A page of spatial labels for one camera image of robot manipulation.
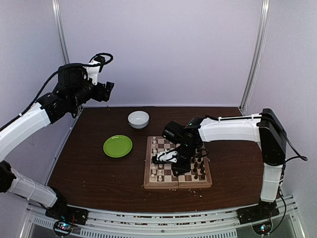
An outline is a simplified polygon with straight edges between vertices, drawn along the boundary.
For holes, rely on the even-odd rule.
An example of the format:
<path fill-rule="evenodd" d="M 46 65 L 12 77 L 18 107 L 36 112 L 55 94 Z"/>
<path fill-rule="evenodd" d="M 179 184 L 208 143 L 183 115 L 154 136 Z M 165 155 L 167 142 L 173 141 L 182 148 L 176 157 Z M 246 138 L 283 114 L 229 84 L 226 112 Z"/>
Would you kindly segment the wooden chess board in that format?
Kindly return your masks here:
<path fill-rule="evenodd" d="M 162 136 L 147 139 L 144 188 L 169 189 L 209 188 L 212 185 L 208 151 L 202 147 L 184 162 L 176 160 L 174 144 Z"/>

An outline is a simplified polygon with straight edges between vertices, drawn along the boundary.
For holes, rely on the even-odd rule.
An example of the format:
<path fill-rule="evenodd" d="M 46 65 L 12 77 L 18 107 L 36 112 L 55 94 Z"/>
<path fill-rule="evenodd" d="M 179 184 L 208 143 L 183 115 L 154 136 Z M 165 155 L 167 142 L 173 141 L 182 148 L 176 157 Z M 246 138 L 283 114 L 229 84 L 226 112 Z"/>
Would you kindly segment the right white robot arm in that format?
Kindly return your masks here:
<path fill-rule="evenodd" d="M 279 186 L 283 181 L 286 164 L 287 134 L 271 109 L 259 114 L 239 117 L 196 117 L 187 125 L 169 122 L 162 132 L 164 139 L 176 148 L 158 152 L 155 164 L 171 164 L 172 172 L 179 177 L 189 171 L 190 160 L 195 154 L 203 156 L 203 146 L 214 148 L 230 162 L 261 158 L 264 165 L 259 204 L 254 215 L 264 219 L 273 211 Z"/>

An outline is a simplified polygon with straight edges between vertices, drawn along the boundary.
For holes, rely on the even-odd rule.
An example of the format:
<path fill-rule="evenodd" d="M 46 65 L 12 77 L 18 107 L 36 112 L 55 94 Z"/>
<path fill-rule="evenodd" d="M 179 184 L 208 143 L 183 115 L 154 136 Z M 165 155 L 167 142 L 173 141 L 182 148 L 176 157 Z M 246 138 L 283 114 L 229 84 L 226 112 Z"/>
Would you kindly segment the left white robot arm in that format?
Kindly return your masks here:
<path fill-rule="evenodd" d="M 53 154 L 71 118 L 90 100 L 106 102 L 114 87 L 101 83 L 99 74 L 113 55 L 98 53 L 88 63 L 62 65 L 52 77 L 51 92 L 39 91 L 30 105 L 0 129 L 0 190 L 39 203 L 60 220 L 71 216 L 66 198 L 45 184 Z"/>

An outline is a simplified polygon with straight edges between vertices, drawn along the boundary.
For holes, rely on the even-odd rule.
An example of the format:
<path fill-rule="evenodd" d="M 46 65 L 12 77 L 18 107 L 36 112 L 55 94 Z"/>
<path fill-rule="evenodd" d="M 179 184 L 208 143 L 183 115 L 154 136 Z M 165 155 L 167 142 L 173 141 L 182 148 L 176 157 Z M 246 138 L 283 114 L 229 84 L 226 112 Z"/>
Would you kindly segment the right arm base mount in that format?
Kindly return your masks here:
<path fill-rule="evenodd" d="M 240 208 L 236 212 L 241 225 L 267 220 L 280 214 L 278 208 L 260 207 L 259 205 Z"/>

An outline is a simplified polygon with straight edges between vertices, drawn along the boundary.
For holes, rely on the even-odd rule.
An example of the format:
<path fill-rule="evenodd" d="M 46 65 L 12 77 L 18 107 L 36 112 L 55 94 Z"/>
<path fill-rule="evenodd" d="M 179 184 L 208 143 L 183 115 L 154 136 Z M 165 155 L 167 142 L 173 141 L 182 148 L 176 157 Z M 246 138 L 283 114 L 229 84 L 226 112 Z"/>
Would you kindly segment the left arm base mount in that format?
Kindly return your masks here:
<path fill-rule="evenodd" d="M 66 211 L 58 213 L 53 209 L 47 209 L 45 215 L 59 221 L 63 221 L 73 225 L 85 225 L 88 218 L 88 210 L 67 206 Z"/>

